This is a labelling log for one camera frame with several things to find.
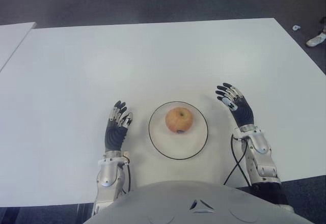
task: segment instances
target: person's foot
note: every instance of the person's foot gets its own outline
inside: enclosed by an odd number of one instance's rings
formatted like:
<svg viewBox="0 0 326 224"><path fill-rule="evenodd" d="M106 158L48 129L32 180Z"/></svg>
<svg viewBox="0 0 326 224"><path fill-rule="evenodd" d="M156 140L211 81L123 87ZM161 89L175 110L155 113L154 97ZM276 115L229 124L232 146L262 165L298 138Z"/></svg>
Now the person's foot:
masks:
<svg viewBox="0 0 326 224"><path fill-rule="evenodd" d="M322 43L326 39L326 33L322 32L318 36L310 39L308 42L306 42L306 45L308 47L315 47L318 44Z"/></svg>

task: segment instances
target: gray floor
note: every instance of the gray floor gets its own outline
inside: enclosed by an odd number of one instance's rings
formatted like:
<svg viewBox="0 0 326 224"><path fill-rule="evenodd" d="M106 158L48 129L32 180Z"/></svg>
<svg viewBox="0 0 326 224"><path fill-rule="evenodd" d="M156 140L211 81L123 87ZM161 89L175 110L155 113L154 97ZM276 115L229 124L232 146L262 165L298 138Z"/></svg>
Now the gray floor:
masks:
<svg viewBox="0 0 326 224"><path fill-rule="evenodd" d="M322 29L318 22L323 16L326 0L0 0L0 25L35 21L38 28L273 17L326 73L326 43L305 46ZM302 28L294 32L294 24ZM325 176L284 186L298 214L326 223ZM0 221L79 224L90 209L91 204L0 208Z"/></svg>

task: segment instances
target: white plate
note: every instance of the white plate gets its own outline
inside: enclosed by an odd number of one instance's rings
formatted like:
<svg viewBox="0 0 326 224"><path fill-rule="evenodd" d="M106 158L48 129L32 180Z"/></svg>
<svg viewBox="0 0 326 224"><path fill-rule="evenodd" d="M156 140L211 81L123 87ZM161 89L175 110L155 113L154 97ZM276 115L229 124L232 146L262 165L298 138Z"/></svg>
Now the white plate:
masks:
<svg viewBox="0 0 326 224"><path fill-rule="evenodd" d="M185 133L173 133L165 124L165 116L173 108L185 107L193 114L193 125ZM202 113L185 102L169 102L158 107L149 121L149 137L154 147L171 159L188 159L198 154L205 146L208 127Z"/></svg>

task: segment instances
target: robot finger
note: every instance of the robot finger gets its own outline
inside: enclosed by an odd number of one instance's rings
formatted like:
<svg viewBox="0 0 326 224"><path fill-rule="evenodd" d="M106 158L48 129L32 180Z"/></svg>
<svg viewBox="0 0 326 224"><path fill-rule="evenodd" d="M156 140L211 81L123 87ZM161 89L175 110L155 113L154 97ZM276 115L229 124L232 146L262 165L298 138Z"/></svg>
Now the robot finger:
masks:
<svg viewBox="0 0 326 224"><path fill-rule="evenodd" d="M109 126L110 124L113 123L114 120L114 116L116 114L116 111L118 109L118 107L121 105L121 101L119 100L118 102L116 102L116 104L113 106L113 109L110 112L110 116L108 117L108 123L107 125Z"/></svg>
<svg viewBox="0 0 326 224"><path fill-rule="evenodd" d="M233 92L232 90L226 88L226 87L222 87L222 86L217 86L218 89L226 92L226 94L228 94L228 98L231 100L231 101L235 101L238 97L237 95L235 94L235 92Z"/></svg>
<svg viewBox="0 0 326 224"><path fill-rule="evenodd" d="M128 116L128 115L122 117L122 118L119 120L119 122L118 122L118 127L121 127L122 123L127 119L127 116Z"/></svg>
<svg viewBox="0 0 326 224"><path fill-rule="evenodd" d="M123 107L123 108L118 112L117 119L116 119L116 124L119 123L121 116L123 115L123 113L126 112L126 110L127 110L127 107Z"/></svg>
<svg viewBox="0 0 326 224"><path fill-rule="evenodd" d="M221 91L215 91L217 94L219 94L219 95L222 95L222 96L224 96L224 97L227 97L228 99L230 99L231 101L232 100L234 100L234 98L232 99L229 95L229 93L224 93L224 92L221 92Z"/></svg>
<svg viewBox="0 0 326 224"><path fill-rule="evenodd" d="M125 105L126 105L126 103L123 102L123 103L120 103L119 106L117 107L117 109L115 111L115 114L114 114L114 117L113 117L113 121L114 121L115 124L119 122L119 118L118 118L119 112L121 111L121 109L123 109L123 107Z"/></svg>
<svg viewBox="0 0 326 224"><path fill-rule="evenodd" d="M128 128L130 124L132 123L132 113L129 113L126 117L125 120L122 122L121 126Z"/></svg>
<svg viewBox="0 0 326 224"><path fill-rule="evenodd" d="M223 86L229 88L230 90L232 90L239 98L243 98L243 94L233 85L228 84L228 83L223 83Z"/></svg>

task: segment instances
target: small white object on floor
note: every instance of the small white object on floor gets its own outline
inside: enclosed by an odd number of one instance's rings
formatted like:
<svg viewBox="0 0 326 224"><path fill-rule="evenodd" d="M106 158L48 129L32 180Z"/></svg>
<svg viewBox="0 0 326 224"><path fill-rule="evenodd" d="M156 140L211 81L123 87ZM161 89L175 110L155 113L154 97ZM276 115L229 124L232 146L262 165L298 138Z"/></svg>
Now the small white object on floor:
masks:
<svg viewBox="0 0 326 224"><path fill-rule="evenodd" d="M297 31L297 30L299 30L299 29L301 29L301 26L300 25L294 25L293 27L292 27L292 30L294 30L294 31Z"/></svg>

